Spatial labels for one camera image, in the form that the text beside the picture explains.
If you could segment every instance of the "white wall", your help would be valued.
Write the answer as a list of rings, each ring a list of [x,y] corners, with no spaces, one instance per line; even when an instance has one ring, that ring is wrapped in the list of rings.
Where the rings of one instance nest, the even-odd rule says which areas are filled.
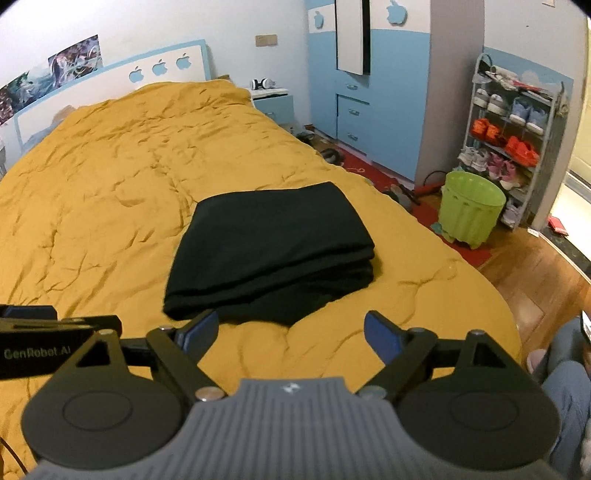
[[[486,47],[512,53],[577,80],[586,57],[586,16],[570,0],[486,0]]]
[[[307,31],[304,0],[17,0],[0,17],[0,86],[95,34],[105,65],[203,38],[213,75],[228,73],[238,86],[274,79],[308,124]],[[256,48],[264,34],[278,34],[279,45]]]

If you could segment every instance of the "pink shoe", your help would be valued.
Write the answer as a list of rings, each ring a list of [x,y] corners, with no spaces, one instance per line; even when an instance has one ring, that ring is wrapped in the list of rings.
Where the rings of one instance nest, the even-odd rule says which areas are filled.
[[[527,356],[527,371],[532,374],[534,373],[534,370],[536,368],[538,368],[538,365],[540,364],[540,362],[542,361],[542,359],[544,358],[544,355],[546,354],[547,350],[540,348],[539,350],[534,350],[533,352],[531,352],[528,356]]]
[[[503,164],[503,168],[501,169],[501,186],[505,190],[511,190],[513,187],[519,185],[516,182],[517,179],[517,169],[515,165],[513,165],[510,161],[506,161]]]
[[[498,180],[501,178],[502,168],[505,161],[496,153],[492,153],[488,160],[488,177],[491,180]]]

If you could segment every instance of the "light switch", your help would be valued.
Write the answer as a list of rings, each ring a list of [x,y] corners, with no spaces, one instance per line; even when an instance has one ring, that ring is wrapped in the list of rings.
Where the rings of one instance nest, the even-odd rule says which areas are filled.
[[[257,47],[274,47],[277,43],[277,35],[257,35],[255,37]]]

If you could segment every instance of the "red object on floor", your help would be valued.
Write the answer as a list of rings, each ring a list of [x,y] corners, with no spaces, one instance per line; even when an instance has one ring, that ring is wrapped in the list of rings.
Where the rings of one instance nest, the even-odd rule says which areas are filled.
[[[380,191],[389,190],[392,185],[398,185],[398,180],[388,177],[383,171],[379,171],[366,161],[355,157],[352,153],[345,150],[339,150],[345,156],[343,168],[346,171],[357,173],[373,182],[374,186]]]
[[[426,226],[431,231],[433,231],[431,229],[431,225],[439,221],[439,214],[435,208],[427,205],[425,202],[423,202],[422,205],[413,205],[413,216],[419,221],[419,223],[421,223],[421,225]],[[447,242],[441,235],[438,235],[438,237],[441,238],[441,241],[443,241],[445,244],[457,251],[463,257],[463,259],[473,267],[480,267],[492,256],[491,251],[488,248],[479,247],[475,250],[472,250],[468,244],[458,241],[455,241],[451,244]]]
[[[343,164],[343,168],[347,171],[357,173],[359,175],[364,176],[367,179],[370,179],[373,182],[374,186],[380,192],[383,192],[384,190],[389,190],[390,186],[398,184],[397,179],[388,177],[384,172],[378,170],[376,167],[361,160],[360,158],[357,158],[355,155],[344,150],[340,150],[340,152],[345,156],[345,163]],[[429,230],[431,230],[432,224],[437,223],[439,221],[439,214],[437,213],[437,211],[433,207],[427,205],[425,202],[423,202],[421,205],[413,205],[413,216],[422,225],[429,228]],[[473,267],[480,267],[492,256],[491,251],[487,248],[480,247],[475,250],[472,250],[470,249],[468,244],[464,244],[457,241],[450,244],[446,242],[441,235],[438,236],[444,243],[446,243],[454,250],[459,252],[459,254],[464,258],[464,260],[466,260]]]
[[[569,233],[566,231],[566,228],[564,228],[564,225],[558,217],[548,217],[548,224],[555,233],[564,236],[569,235]]]

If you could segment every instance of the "black towel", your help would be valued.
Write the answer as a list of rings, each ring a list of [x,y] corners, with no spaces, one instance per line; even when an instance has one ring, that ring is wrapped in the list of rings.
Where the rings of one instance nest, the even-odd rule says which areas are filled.
[[[293,325],[374,279],[374,243],[333,184],[234,192],[197,205],[168,278],[164,313]]]

